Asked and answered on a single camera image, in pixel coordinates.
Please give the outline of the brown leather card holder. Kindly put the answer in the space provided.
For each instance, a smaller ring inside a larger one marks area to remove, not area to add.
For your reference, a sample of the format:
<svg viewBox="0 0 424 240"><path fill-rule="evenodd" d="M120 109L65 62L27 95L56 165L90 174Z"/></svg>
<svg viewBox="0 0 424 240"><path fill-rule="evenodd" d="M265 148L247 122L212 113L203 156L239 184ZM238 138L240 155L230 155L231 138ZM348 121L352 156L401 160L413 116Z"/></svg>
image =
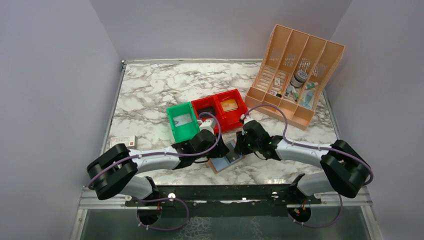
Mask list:
<svg viewBox="0 0 424 240"><path fill-rule="evenodd" d="M236 140L232 139L228 142L225 143L225 145L228 147L228 145L233 145L234 149L236 146ZM245 158L244 155L242 155L242 159L240 159L239 161L233 163L233 164L229 164L228 160L226 159L226 155L224 157L219 157L219 158L210 158L208 159L207 163L206 163L206 167L210 168L215 174L218 174L220 172L222 172L223 170L231 167L232 165L240 162L241 160L243 160Z"/></svg>

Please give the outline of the red double plastic bin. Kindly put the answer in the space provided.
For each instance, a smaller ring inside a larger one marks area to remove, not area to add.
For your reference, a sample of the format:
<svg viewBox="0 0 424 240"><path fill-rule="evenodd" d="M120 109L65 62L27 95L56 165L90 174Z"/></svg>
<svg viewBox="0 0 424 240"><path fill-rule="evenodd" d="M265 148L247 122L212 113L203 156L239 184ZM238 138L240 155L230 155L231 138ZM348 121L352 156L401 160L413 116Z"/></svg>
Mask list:
<svg viewBox="0 0 424 240"><path fill-rule="evenodd" d="M220 102L235 99L238 104L238 109L230 112L224 112ZM199 98L191 102L194 113L198 116L197 109L206 108L209 106L214 107L216 112L216 119L220 123L221 131L227 132L242 126L239 119L241 115L248 111L248 108L242 99L240 92L237 89L224 91L211 96Z"/></svg>

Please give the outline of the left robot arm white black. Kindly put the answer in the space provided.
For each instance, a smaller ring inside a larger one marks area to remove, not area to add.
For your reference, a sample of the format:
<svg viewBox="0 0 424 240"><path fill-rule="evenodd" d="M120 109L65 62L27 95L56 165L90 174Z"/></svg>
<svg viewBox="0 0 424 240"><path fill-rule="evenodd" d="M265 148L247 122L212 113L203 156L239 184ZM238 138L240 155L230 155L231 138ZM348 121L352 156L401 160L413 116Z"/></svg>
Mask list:
<svg viewBox="0 0 424 240"><path fill-rule="evenodd" d="M118 143L87 166L86 171L90 177L87 186L96 192L99 200L125 194L149 206L157 200L158 190L151 177L138 177L138 174L183 169L194 164L197 159L221 158L229 152L220 134L205 129L196 133L192 139L160 150L138 151Z"/></svg>

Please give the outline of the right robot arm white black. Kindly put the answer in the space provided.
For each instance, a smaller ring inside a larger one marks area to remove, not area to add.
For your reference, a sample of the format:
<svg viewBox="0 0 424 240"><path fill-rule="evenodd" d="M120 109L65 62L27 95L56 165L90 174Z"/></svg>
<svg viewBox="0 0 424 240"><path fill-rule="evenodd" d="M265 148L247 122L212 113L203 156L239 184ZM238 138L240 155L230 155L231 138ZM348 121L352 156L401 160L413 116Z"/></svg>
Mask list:
<svg viewBox="0 0 424 240"><path fill-rule="evenodd" d="M289 199L296 204L326 192L353 199L374 177L370 165L343 140L320 146L290 140L285 135L271 136L256 120L246 121L237 132L234 150L241 155L259 153L265 160L295 161L321 168L321 172L298 175L289 185Z"/></svg>

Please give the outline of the green plastic bin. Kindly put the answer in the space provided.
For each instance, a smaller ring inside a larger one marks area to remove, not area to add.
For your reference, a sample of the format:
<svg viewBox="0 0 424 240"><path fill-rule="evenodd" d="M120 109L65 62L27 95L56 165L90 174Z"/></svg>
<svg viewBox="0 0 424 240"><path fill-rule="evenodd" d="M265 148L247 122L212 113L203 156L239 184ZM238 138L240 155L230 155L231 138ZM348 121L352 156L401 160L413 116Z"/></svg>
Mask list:
<svg viewBox="0 0 424 240"><path fill-rule="evenodd" d="M176 143L190 140L200 132L191 102L168 107L166 113Z"/></svg>

